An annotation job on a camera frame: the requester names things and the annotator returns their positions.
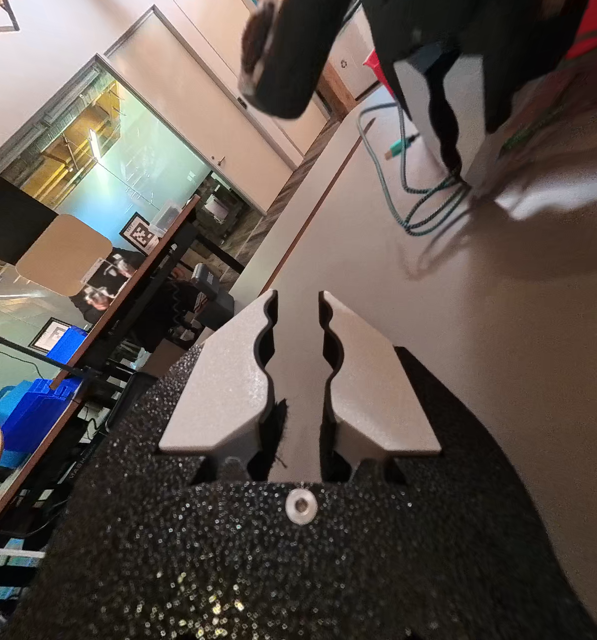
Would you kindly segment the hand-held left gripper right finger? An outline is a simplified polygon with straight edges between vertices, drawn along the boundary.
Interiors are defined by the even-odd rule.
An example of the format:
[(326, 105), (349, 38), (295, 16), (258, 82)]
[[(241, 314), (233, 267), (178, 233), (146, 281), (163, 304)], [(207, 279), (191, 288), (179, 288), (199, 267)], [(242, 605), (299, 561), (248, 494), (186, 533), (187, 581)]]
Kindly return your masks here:
[(318, 294), (326, 379), (319, 462), (325, 482), (348, 481), (365, 460), (430, 458), (441, 444), (392, 342), (331, 292)]

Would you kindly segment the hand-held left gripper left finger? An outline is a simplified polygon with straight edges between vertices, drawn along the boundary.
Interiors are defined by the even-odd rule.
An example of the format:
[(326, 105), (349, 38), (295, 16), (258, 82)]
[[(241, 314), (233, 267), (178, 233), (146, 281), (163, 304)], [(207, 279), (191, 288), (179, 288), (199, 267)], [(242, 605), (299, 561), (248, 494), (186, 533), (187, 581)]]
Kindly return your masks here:
[(204, 457), (214, 468), (236, 458), (266, 481), (287, 419), (266, 366), (275, 353), (278, 292), (256, 298), (202, 345), (159, 442), (159, 451)]

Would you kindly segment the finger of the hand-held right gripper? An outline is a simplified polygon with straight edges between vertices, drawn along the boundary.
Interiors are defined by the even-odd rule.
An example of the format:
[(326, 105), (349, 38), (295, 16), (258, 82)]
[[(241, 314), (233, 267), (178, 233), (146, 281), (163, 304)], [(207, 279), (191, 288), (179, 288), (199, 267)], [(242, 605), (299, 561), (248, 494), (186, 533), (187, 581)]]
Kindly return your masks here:
[(440, 151), (440, 140), (430, 117), (430, 86), (427, 73), (440, 54), (413, 54), (394, 63), (394, 71), (405, 98), (408, 119), (429, 151)]
[(502, 145), (486, 129), (485, 70), (480, 55), (459, 55), (429, 81), (428, 149), (439, 166), (473, 189), (484, 189)]

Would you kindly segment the white waste cabinet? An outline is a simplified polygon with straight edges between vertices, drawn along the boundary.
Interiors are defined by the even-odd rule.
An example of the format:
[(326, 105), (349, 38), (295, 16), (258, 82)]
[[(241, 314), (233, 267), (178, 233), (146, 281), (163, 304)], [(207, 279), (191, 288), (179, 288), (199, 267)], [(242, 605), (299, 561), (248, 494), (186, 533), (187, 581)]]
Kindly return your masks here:
[(360, 6), (337, 35), (328, 58), (356, 101), (377, 83), (374, 72), (364, 65), (373, 50), (371, 29)]

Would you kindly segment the long wooden desk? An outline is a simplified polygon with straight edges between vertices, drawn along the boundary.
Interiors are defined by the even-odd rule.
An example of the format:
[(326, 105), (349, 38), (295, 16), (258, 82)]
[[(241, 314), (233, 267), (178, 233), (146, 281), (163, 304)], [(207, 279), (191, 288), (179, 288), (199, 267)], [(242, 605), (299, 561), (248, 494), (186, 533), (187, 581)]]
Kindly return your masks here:
[(51, 388), (57, 388), (67, 377), (81, 377), (82, 382), (66, 409), (57, 418), (39, 446), (0, 487), (0, 517), (11, 506), (23, 483), (35, 471), (39, 461), (44, 457), (58, 437), (63, 436), (66, 428), (78, 415), (82, 405), (92, 388), (106, 388), (109, 393), (121, 388), (112, 385), (109, 377), (127, 377), (118, 372), (120, 365), (108, 364), (109, 357), (123, 340), (137, 317), (143, 312), (147, 304), (166, 281), (175, 265), (182, 261), (183, 255), (190, 248), (198, 236), (198, 230), (193, 221), (196, 217), (194, 209), (200, 197), (194, 195), (183, 207), (173, 224), (160, 239), (158, 246), (144, 259), (140, 268), (127, 281), (118, 295), (112, 300), (110, 307), (88, 333), (78, 350), (68, 360), (67, 364), (60, 364), (42, 354), (35, 353), (30, 348), (24, 348), (0, 337), (0, 344), (28, 355), (42, 362), (46, 362), (60, 369), (54, 378)]

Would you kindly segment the small blue plastic bin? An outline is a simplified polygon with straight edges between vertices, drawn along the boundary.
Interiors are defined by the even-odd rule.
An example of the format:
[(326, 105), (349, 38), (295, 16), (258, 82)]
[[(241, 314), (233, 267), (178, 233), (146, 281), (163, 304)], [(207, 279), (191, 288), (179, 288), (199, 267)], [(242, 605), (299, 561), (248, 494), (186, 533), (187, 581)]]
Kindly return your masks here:
[(49, 350), (46, 357), (61, 364), (68, 364), (87, 336), (88, 332), (85, 329), (69, 326)]

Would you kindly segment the printed tag sign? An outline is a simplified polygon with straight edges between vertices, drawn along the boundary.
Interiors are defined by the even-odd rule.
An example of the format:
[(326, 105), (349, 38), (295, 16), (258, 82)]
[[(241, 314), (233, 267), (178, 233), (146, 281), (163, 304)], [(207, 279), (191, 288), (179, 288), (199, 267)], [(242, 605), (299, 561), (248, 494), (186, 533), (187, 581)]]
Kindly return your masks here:
[(149, 255), (160, 242), (160, 236), (150, 228), (148, 221), (138, 212), (133, 213), (119, 232), (127, 243), (143, 255)]
[(70, 327), (68, 322), (51, 317), (30, 341), (29, 347), (47, 355)]

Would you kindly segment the clear plastic box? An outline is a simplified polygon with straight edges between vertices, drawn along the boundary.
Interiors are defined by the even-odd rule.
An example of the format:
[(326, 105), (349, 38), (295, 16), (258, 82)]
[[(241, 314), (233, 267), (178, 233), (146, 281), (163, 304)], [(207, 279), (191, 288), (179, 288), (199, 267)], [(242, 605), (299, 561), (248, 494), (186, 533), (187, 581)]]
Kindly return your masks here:
[(182, 208), (175, 202), (167, 200), (159, 210), (158, 214), (150, 222), (151, 231), (159, 236), (163, 236), (172, 227), (175, 220), (181, 214)]

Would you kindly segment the large blue plastic bin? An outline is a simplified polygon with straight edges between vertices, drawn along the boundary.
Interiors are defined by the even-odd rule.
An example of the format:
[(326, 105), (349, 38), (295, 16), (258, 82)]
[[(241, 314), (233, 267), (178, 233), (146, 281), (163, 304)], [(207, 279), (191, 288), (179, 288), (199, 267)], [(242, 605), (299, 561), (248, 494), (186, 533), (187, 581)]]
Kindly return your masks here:
[(51, 380), (24, 380), (0, 391), (0, 429), (4, 450), (33, 453), (70, 404), (81, 379), (68, 378), (58, 388)]

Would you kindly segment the white door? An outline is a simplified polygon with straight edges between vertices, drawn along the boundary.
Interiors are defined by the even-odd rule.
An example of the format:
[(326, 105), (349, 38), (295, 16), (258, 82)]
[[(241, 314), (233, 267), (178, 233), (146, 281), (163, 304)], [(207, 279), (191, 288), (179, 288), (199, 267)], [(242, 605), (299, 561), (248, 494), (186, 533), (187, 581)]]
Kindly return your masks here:
[(106, 57), (175, 132), (267, 213), (322, 132), (317, 96), (298, 119), (249, 106), (238, 89), (252, 1), (101, 1), (128, 28)]

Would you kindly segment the glass partition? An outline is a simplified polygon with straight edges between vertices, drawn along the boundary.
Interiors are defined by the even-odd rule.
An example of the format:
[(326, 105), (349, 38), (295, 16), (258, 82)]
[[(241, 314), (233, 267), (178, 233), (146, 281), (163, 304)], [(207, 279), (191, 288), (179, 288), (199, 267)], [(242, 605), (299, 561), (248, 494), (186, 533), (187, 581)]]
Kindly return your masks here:
[[(0, 178), (56, 214), (69, 214), (114, 249), (138, 250), (121, 230), (186, 204), (210, 167), (135, 94), (94, 62), (0, 151)], [(0, 336), (32, 348), (60, 324), (89, 329), (102, 314), (18, 274), (0, 257)]]

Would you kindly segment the black monitor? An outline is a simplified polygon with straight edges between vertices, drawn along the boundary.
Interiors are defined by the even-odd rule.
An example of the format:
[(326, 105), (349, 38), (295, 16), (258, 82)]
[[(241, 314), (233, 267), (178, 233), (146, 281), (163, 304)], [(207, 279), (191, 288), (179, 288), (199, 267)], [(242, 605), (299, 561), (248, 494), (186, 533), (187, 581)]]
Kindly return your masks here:
[(56, 217), (0, 176), (0, 260), (15, 265)]

